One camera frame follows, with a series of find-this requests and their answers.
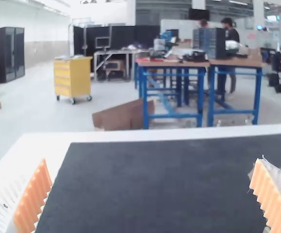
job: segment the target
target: cardboard box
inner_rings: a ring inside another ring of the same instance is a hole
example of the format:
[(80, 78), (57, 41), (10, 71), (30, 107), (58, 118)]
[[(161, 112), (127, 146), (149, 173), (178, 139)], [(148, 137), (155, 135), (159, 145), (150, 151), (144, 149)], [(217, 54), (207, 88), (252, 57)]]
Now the cardboard box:
[(110, 60), (106, 62), (104, 70), (121, 71), (125, 70), (125, 64), (122, 60)]
[[(142, 99), (125, 103), (92, 114), (97, 130), (139, 130), (143, 128)], [(148, 102), (148, 113), (155, 112), (153, 100)]]

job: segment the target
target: white wall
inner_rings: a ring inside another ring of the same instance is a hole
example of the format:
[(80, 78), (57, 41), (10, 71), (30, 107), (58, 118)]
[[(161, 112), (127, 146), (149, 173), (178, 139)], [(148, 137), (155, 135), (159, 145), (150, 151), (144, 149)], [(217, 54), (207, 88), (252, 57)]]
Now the white wall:
[[(178, 29), (178, 37), (181, 40), (193, 39), (193, 30), (200, 27), (199, 20), (173, 20), (163, 19), (161, 20), (160, 33), (164, 33), (166, 30)], [(219, 28), (221, 23), (209, 22), (210, 28)]]
[(210, 20), (211, 20), (212, 22), (219, 22), (219, 23), (220, 23), (223, 18), (225, 18), (225, 16), (218, 15), (218, 14), (212, 14), (212, 13), (211, 13), (211, 18), (210, 18)]
[(69, 17), (0, 0), (0, 28), (25, 28), (25, 42), (68, 41), (69, 23)]
[(135, 25), (135, 0), (122, 2), (97, 2), (71, 6), (71, 18), (90, 18), (94, 24), (122, 23)]

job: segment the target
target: computer monitor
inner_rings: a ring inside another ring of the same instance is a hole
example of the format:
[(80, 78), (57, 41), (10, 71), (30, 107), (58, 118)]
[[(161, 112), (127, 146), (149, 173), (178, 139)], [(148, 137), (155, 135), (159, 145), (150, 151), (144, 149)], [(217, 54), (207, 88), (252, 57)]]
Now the computer monitor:
[(95, 48), (96, 49), (110, 48), (110, 38), (109, 37), (95, 38)]

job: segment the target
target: electronic device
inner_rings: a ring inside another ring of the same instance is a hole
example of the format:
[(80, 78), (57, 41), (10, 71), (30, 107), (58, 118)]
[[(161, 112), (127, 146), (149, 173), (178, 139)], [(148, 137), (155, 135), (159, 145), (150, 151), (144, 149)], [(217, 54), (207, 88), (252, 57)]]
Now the electronic device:
[(206, 19), (207, 21), (209, 21), (210, 20), (210, 11), (209, 10), (200, 10), (200, 9), (189, 8), (188, 19), (189, 20)]
[(205, 62), (206, 54), (203, 51), (193, 51), (192, 54), (185, 54), (183, 60), (187, 62)]
[(95, 38), (95, 48), (96, 49), (108, 49), (110, 48), (110, 38), (109, 37), (97, 37)]
[(226, 30), (223, 28), (195, 29), (193, 48), (204, 51), (209, 59), (226, 59)]
[(155, 51), (165, 50), (165, 39), (159, 39), (159, 38), (154, 39), (154, 50)]
[(257, 29), (258, 31), (264, 31), (264, 32), (267, 32), (267, 31), (268, 31), (267, 27), (264, 27), (264, 26), (262, 26), (262, 25), (257, 25), (257, 26), (256, 26), (256, 29)]
[(150, 51), (150, 60), (155, 60), (155, 59), (164, 59), (165, 57), (165, 51), (155, 51), (155, 50), (152, 50)]
[(173, 33), (171, 30), (166, 30), (164, 33), (160, 35), (161, 39), (164, 39), (165, 42), (170, 42), (173, 37)]

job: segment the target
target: metal table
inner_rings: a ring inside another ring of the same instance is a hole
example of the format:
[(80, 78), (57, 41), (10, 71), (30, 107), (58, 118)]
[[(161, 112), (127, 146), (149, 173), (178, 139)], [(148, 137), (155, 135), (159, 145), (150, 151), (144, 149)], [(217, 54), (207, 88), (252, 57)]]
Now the metal table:
[[(222, 72), (215, 71), (216, 68), (245, 68), (254, 69), (256, 73), (243, 73), (243, 72)], [(260, 107), (260, 96), (261, 96), (261, 84), (262, 84), (262, 62), (250, 61), (249, 59), (237, 59), (237, 60), (210, 60), (209, 76), (210, 76), (210, 98), (209, 98), (209, 111), (208, 111), (208, 127), (213, 126), (214, 116), (217, 114), (252, 114), (254, 119), (253, 125), (258, 124), (259, 107)], [(255, 81), (255, 96), (253, 109), (234, 109), (232, 106), (225, 102), (225, 94), (220, 99), (215, 97), (215, 74), (230, 74), (235, 73), (239, 75), (253, 75), (256, 76)], [(218, 103), (224, 109), (215, 110), (214, 103)]]
[[(103, 66), (103, 64), (111, 58), (114, 54), (125, 54), (125, 62), (126, 62), (126, 75), (131, 79), (134, 78), (135, 71), (135, 60), (136, 55), (140, 52), (145, 52), (144, 50), (106, 50), (106, 51), (97, 51), (94, 53), (94, 78), (97, 79), (97, 70)], [(130, 55), (132, 55), (132, 70), (130, 73)], [(101, 62), (98, 63), (98, 59), (100, 56), (105, 56)]]
[[(139, 77), (139, 97), (143, 98), (143, 128), (149, 129), (149, 121), (150, 119), (155, 118), (196, 118), (197, 119), (197, 127), (202, 127), (202, 118), (203, 118), (203, 102), (204, 102), (204, 68), (209, 67), (208, 62), (204, 63), (196, 63), (196, 62), (138, 62), (138, 77)], [(163, 69), (163, 73), (149, 73), (148, 69)], [(176, 69), (176, 73), (167, 73), (166, 70)], [(191, 69), (198, 70), (198, 74), (190, 74)], [(160, 86), (153, 78), (150, 76), (163, 76), (163, 77), (172, 77), (176, 76), (176, 87), (173, 88), (171, 85), (170, 88), (166, 88), (165, 86), (165, 78), (163, 79), (163, 87)], [(175, 96), (177, 99), (177, 106), (182, 106), (182, 94), (184, 96), (184, 102), (186, 105), (189, 104), (189, 77), (197, 76), (197, 93), (198, 93), (198, 101), (197, 101), (197, 112), (196, 113), (185, 113), (181, 114), (176, 112), (171, 104), (169, 103), (167, 97)], [(150, 83), (153, 87), (148, 88), (148, 83)], [(147, 98), (149, 96), (158, 96), (165, 109), (167, 110), (167, 114), (148, 114), (148, 102)]]

